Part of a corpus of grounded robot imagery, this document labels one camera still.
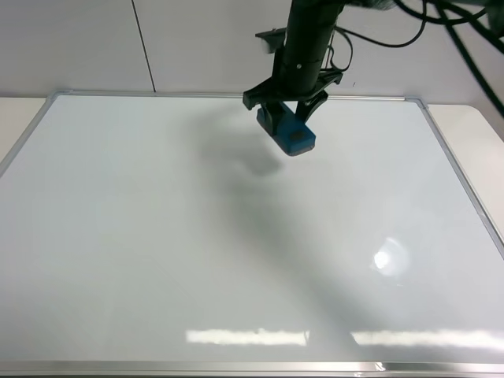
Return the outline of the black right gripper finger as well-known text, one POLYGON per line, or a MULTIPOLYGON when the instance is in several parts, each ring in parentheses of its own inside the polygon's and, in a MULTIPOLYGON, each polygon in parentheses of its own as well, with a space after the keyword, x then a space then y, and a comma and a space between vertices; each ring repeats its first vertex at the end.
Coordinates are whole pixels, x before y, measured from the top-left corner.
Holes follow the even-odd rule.
POLYGON ((284 102, 261 105, 261 126, 269 135, 286 134, 291 121, 291 110, 284 102))
POLYGON ((295 110, 295 124, 306 124, 308 119, 315 113, 315 111, 328 100, 327 92, 319 92, 312 98, 300 100, 297 102, 295 110))

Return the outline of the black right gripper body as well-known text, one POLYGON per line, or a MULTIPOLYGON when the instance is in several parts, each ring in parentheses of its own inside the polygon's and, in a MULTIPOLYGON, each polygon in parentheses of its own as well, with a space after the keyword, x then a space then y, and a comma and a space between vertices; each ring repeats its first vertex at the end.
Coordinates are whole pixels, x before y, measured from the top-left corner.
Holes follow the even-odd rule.
POLYGON ((301 68, 280 64, 272 75, 255 87, 243 92, 243 104, 248 109, 271 102, 304 102, 315 98, 343 78, 340 69, 322 69, 319 63, 301 68))

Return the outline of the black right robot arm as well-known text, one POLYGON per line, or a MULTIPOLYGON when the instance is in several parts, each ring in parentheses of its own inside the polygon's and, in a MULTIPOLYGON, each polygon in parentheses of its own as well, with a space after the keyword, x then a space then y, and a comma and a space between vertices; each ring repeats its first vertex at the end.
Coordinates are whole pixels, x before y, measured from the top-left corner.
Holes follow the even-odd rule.
POLYGON ((345 6, 389 10, 392 1, 303 1, 291 3, 286 28, 257 33, 274 55, 271 76, 243 93, 248 109, 261 108, 261 124, 274 132, 287 115, 285 102, 297 102, 296 120, 305 123, 328 98, 326 87, 339 83, 343 70, 322 67, 329 40, 345 6))

